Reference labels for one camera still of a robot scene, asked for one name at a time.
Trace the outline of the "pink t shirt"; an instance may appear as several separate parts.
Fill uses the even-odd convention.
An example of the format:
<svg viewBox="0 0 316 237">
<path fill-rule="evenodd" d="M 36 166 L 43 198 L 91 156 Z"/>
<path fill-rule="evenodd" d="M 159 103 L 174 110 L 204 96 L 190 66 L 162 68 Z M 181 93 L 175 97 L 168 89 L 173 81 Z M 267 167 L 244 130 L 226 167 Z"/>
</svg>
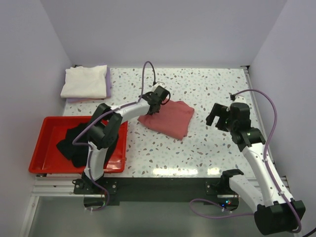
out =
<svg viewBox="0 0 316 237">
<path fill-rule="evenodd" d="M 153 115 L 144 115 L 138 121 L 146 128 L 177 140 L 183 140 L 194 115 L 194 108 L 183 101 L 169 101 Z"/>
</svg>

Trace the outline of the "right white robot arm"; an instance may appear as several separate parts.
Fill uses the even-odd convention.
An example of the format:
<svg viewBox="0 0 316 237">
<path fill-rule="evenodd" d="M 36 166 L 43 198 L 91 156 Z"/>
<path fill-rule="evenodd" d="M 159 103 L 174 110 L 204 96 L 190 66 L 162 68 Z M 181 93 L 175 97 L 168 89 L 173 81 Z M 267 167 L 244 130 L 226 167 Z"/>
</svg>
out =
<svg viewBox="0 0 316 237">
<path fill-rule="evenodd" d="M 229 132 L 232 141 L 249 162 L 259 188 L 255 188 L 239 169 L 224 171 L 218 187 L 222 192 L 235 192 L 251 208 L 261 234 L 300 230 L 306 208 L 295 200 L 278 175 L 268 153 L 266 141 L 258 128 L 251 125 L 250 108 L 246 103 L 234 102 L 230 106 L 214 104 L 206 117 L 211 126 L 218 117 L 216 128 Z"/>
</svg>

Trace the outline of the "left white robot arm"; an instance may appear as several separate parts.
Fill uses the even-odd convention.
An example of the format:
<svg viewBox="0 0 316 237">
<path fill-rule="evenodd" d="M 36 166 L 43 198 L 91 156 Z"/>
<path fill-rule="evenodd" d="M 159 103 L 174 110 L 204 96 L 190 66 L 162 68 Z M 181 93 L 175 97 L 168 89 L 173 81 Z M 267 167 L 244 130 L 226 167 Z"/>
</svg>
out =
<svg viewBox="0 0 316 237">
<path fill-rule="evenodd" d="M 158 113 L 161 106 L 170 100 L 170 92 L 160 85 L 140 96 L 140 100 L 110 107 L 100 104 L 93 114 L 85 132 L 88 137 L 88 158 L 82 174 L 85 188 L 92 194 L 102 189 L 104 165 L 114 153 L 120 126 L 130 119 Z"/>
</svg>

